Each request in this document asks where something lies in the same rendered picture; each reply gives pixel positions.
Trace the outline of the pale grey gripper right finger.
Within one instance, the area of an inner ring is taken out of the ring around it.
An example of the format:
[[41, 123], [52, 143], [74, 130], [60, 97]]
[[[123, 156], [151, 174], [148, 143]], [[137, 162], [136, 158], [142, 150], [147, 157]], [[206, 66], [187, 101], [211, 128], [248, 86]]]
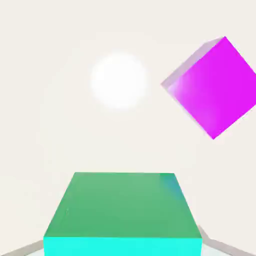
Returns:
[[256, 256], [256, 254], [252, 254], [221, 241], [211, 239], [200, 225], [197, 227], [200, 231], [203, 242], [201, 256]]

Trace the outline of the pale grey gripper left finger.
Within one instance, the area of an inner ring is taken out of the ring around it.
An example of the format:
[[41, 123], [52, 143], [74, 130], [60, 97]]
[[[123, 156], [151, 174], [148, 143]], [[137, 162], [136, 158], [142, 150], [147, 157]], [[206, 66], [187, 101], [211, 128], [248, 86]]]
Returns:
[[44, 248], [43, 240], [31, 243], [24, 247], [7, 252], [0, 256], [27, 256]]

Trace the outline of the small teal cube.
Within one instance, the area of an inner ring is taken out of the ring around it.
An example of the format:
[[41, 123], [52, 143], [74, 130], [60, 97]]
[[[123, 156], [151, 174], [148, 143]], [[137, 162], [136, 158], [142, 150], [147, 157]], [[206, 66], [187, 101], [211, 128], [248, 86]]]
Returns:
[[76, 172], [44, 234], [44, 256], [201, 256], [173, 173]]

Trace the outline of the small magenta cube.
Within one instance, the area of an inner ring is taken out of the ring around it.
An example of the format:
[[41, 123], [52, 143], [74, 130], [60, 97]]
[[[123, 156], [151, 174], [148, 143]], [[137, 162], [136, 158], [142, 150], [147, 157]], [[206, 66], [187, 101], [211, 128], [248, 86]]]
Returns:
[[256, 105], [256, 73], [225, 36], [204, 43], [161, 85], [212, 139]]

